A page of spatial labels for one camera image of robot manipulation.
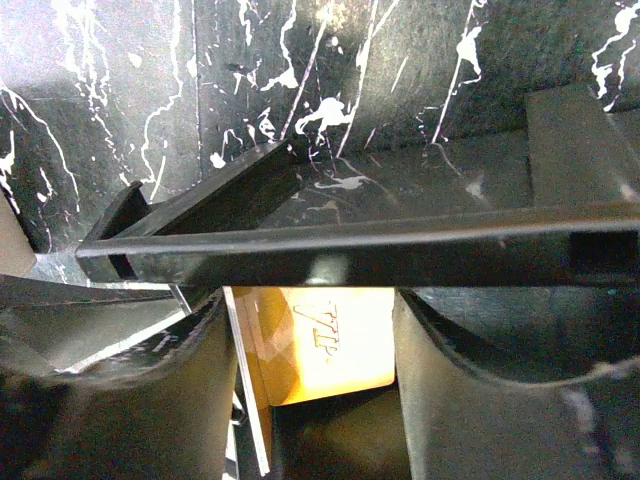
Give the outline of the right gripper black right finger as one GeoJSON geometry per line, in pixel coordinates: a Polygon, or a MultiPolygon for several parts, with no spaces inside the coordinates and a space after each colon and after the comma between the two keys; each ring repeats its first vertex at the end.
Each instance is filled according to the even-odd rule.
{"type": "Polygon", "coordinates": [[[635,479],[639,293],[396,294],[396,370],[416,479],[635,479]]]}

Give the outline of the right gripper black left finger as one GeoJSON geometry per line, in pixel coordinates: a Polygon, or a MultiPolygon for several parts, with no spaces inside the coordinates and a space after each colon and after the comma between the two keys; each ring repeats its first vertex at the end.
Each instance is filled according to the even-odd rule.
{"type": "Polygon", "coordinates": [[[219,294],[77,373],[1,337],[5,479],[218,479],[236,353],[219,294]]]}

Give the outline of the black plastic card box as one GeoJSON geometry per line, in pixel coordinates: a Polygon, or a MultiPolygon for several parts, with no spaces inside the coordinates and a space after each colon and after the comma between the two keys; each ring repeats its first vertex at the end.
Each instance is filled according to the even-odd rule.
{"type": "Polygon", "coordinates": [[[638,112],[573,84],[530,93],[526,119],[317,166],[265,143],[155,204],[133,182],[75,256],[99,283],[637,286],[638,112]]]}

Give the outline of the beige leather card holder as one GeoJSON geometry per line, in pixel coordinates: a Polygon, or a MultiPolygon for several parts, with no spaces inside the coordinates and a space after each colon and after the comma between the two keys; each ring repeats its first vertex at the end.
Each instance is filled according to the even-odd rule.
{"type": "Polygon", "coordinates": [[[13,209],[1,193],[0,269],[2,275],[25,277],[36,263],[36,256],[13,209]]]}

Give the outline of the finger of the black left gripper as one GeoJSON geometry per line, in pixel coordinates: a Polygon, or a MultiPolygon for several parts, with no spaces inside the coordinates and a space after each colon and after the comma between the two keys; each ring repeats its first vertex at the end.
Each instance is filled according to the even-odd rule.
{"type": "Polygon", "coordinates": [[[185,317],[167,289],[104,289],[1,277],[1,368],[77,373],[185,317]]]}

